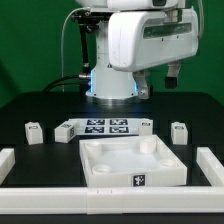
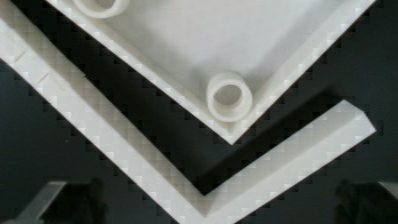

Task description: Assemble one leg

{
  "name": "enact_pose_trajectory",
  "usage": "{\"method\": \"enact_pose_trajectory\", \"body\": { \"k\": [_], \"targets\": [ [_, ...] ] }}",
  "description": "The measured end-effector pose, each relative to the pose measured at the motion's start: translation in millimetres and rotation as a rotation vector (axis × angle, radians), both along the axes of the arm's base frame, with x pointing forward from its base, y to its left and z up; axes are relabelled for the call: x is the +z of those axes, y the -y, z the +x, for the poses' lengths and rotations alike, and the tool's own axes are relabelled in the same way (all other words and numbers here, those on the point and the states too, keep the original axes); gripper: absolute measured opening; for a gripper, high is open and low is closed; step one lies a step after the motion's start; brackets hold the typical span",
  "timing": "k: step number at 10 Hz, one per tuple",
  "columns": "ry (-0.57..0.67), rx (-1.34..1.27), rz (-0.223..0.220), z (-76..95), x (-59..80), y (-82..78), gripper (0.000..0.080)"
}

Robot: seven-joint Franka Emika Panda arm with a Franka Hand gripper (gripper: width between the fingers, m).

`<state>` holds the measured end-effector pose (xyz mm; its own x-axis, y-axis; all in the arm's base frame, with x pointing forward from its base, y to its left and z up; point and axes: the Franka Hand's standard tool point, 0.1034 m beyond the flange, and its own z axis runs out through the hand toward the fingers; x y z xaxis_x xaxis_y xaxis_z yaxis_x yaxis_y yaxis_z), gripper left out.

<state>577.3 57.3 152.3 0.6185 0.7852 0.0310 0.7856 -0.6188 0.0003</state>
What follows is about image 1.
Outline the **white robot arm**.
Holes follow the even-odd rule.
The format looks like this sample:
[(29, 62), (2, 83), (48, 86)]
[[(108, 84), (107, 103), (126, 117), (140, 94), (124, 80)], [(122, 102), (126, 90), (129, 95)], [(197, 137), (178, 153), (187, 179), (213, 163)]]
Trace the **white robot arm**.
[(196, 54), (198, 16), (188, 0), (75, 0), (73, 18), (94, 32), (97, 63), (86, 95), (103, 101), (150, 96), (148, 70), (168, 66), (165, 84), (177, 86), (181, 61)]

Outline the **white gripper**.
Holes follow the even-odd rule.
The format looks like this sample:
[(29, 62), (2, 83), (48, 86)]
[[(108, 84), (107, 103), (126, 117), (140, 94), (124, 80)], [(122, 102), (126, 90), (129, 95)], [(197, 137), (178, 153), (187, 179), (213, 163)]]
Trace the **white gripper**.
[(115, 70), (134, 72), (140, 99), (150, 97), (149, 73), (143, 69), (169, 63), (165, 87), (174, 89), (180, 59), (194, 56), (198, 49), (198, 19), (193, 9), (184, 9), (179, 22), (166, 19), (163, 11), (136, 11), (114, 13), (109, 20), (109, 62)]

